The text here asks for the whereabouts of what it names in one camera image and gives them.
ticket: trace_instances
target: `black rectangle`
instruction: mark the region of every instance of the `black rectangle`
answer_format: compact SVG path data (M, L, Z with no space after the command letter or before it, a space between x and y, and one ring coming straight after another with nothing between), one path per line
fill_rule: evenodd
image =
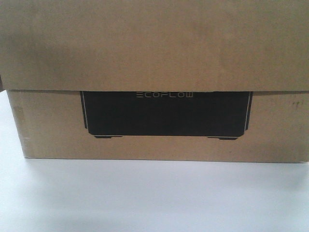
M207 136L236 139L248 127L251 92L81 92L96 137Z

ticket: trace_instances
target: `box lid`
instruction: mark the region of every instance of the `box lid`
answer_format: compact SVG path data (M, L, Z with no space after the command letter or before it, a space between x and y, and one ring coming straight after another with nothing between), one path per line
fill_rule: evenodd
M1 1L5 89L309 90L309 2Z

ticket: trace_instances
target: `cardboard box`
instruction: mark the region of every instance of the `cardboard box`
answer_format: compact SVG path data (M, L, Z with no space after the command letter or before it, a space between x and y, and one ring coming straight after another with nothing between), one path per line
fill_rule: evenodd
M304 0L4 1L0 74L25 156L308 161L308 12Z

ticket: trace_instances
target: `white table surface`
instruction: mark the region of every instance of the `white table surface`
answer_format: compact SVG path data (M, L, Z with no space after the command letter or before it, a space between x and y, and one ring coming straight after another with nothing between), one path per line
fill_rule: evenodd
M0 232L309 232L309 165L25 159L0 93Z

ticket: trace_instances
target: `ecoflow logo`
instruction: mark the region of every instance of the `ecoflow logo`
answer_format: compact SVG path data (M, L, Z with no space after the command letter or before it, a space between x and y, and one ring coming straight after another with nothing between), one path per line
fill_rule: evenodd
M136 92L137 98L192 98L193 92Z

